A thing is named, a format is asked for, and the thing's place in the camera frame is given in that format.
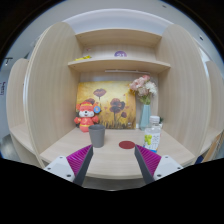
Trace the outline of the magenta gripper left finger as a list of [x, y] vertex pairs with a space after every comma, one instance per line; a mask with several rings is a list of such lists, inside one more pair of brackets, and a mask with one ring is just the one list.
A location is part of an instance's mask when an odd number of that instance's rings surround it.
[[81, 186], [93, 156], [93, 146], [88, 145], [66, 157], [74, 175], [74, 183]]

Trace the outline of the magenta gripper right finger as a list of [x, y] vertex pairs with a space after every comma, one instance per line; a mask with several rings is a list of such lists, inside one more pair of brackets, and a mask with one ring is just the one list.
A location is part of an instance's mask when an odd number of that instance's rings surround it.
[[140, 145], [135, 145], [134, 154], [138, 161], [144, 182], [146, 184], [154, 182], [153, 175], [159, 165], [161, 157]]

